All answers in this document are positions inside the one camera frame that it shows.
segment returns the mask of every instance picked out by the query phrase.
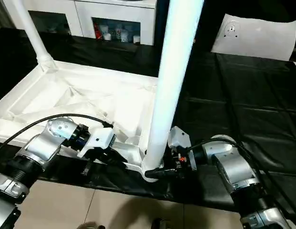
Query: robotic arm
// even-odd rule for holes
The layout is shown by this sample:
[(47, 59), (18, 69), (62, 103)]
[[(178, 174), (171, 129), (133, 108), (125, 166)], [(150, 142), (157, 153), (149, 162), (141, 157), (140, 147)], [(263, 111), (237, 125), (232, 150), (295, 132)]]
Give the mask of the robotic arm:
[(95, 128), (89, 132), (87, 126), (77, 125), (70, 118), (49, 120), (44, 131), (33, 137), (0, 171), (0, 229), (14, 227), (20, 216), (16, 204), (23, 202), (61, 145), (76, 150), (78, 157), (90, 154), (90, 159), (125, 167), (126, 160), (111, 149), (114, 141), (112, 128)]
[[(226, 135), (213, 138), (234, 140)], [(196, 170), (189, 135), (178, 127), (173, 127), (168, 140), (171, 149), (172, 167), (147, 171), (150, 178), (183, 178), (190, 170)], [(199, 153), (201, 162), (216, 165), (226, 190), (230, 194), (241, 216), (244, 229), (290, 229), (285, 217), (267, 194), (248, 162), (238, 149), (223, 141), (213, 141), (202, 145)]]
[[(232, 138), (225, 135), (215, 137)], [(216, 164), (227, 191), (241, 216), (244, 229), (290, 229), (285, 217), (267, 194), (238, 149), (223, 142), (203, 146), (207, 161)]]

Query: glass cabinet door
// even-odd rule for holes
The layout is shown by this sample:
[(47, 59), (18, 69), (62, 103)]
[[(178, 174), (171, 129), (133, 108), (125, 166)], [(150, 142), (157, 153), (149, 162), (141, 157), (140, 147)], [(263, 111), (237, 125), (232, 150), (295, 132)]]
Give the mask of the glass cabinet door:
[[(12, 0), (3, 0), (17, 29), (24, 29)], [(38, 31), (83, 36), (74, 1), (23, 0)]]
[(153, 45), (155, 10), (76, 1), (84, 37)]

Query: floor tile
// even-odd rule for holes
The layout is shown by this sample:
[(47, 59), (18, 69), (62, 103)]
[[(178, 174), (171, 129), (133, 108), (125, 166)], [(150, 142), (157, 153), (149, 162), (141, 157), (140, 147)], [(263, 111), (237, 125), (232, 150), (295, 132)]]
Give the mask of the floor tile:
[(235, 212), (184, 206), (185, 229), (242, 229), (239, 219), (240, 215)]
[(150, 229), (155, 218), (168, 219), (172, 229), (182, 229), (183, 205), (96, 190), (86, 222), (106, 229)]
[(294, 223), (292, 223), (292, 221), (288, 220), (287, 222), (292, 229), (296, 229), (296, 226), (294, 225)]
[(85, 221), (94, 190), (37, 181), (19, 205), (15, 229), (76, 229)]

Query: black tablecloth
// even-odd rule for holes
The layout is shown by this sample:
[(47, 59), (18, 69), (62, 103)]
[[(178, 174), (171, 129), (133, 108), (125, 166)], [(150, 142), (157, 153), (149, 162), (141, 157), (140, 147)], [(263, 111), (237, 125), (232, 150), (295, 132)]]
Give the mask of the black tablecloth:
[[(54, 59), (157, 77), (160, 51), (94, 39), (42, 34)], [(0, 99), (36, 66), (35, 53), (22, 31), (0, 30)], [(191, 141), (227, 134), (246, 139), (254, 155), (271, 172), (296, 205), (296, 66), (292, 62), (203, 53), (193, 47), (174, 124)], [(1, 162), (18, 147), (3, 149)], [(213, 166), (199, 166), (185, 180), (147, 183), (128, 170), (96, 164), (88, 177), (85, 162), (57, 156), (41, 179), (132, 195), (234, 210)], [(268, 188), (295, 214), (273, 185)]]

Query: black cable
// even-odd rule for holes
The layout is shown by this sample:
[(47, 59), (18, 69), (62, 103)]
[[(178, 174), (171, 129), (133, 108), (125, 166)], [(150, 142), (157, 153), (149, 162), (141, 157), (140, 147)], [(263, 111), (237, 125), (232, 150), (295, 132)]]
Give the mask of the black cable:
[(52, 119), (52, 118), (65, 117), (65, 116), (88, 118), (88, 119), (91, 119), (91, 120), (94, 120), (94, 121), (97, 121), (97, 122), (102, 123), (104, 127), (113, 127), (112, 124), (109, 124), (109, 123), (107, 123), (107, 122), (105, 122), (105, 121), (103, 121), (103, 120), (101, 120), (99, 118), (95, 118), (95, 117), (92, 117), (92, 116), (89, 116), (89, 115), (85, 115), (85, 114), (55, 114), (55, 115), (51, 115), (51, 116), (42, 118), (42, 119), (40, 119), (38, 121), (35, 121), (35, 122), (31, 123), (30, 125), (26, 126), (25, 128), (21, 129), (19, 132), (15, 133), (10, 138), (8, 138), (6, 141), (4, 141), (0, 145), (0, 150), (4, 146), (6, 146), (10, 141), (12, 141), (14, 138), (16, 138), (17, 136), (19, 136), (24, 131), (30, 129), (31, 127), (35, 126), (36, 124), (41, 123), (41, 122), (44, 122), (44, 121), (47, 121), (47, 120)]
[[(262, 174), (260, 172), (260, 169), (266, 174), (267, 178), (272, 182), (272, 184), (276, 187), (276, 189), (279, 191), (279, 193), (283, 196), (283, 198), (285, 199), (285, 201), (290, 205), (291, 209), (295, 212), (296, 214), (296, 206), (294, 205), (294, 203), (291, 201), (291, 199), (286, 195), (286, 193), (284, 192), (284, 190), (277, 184), (277, 182), (273, 179), (273, 177), (271, 176), (271, 174), (262, 166), (262, 164), (255, 158), (255, 156), (253, 155), (252, 152), (250, 152), (248, 149), (246, 149), (243, 145), (240, 145), (234, 141), (231, 141), (229, 139), (226, 138), (210, 138), (208, 140), (202, 141), (194, 146), (188, 147), (187, 150), (190, 151), (194, 148), (197, 147), (201, 147), (204, 144), (210, 143), (210, 142), (226, 142), (228, 144), (231, 144), (233, 147), (237, 147), (239, 149), (241, 149), (244, 153), (245, 153), (245, 158), (247, 158), (249, 161), (251, 161), (253, 163), (253, 166), (256, 170), (256, 173), (258, 175), (258, 178), (261, 182), (264, 182), (263, 178), (262, 178)], [(282, 211), (284, 211), (287, 214), (287, 211), (279, 204), (278, 207), (281, 208)], [(296, 220), (291, 220), (295, 226), (296, 226)]]

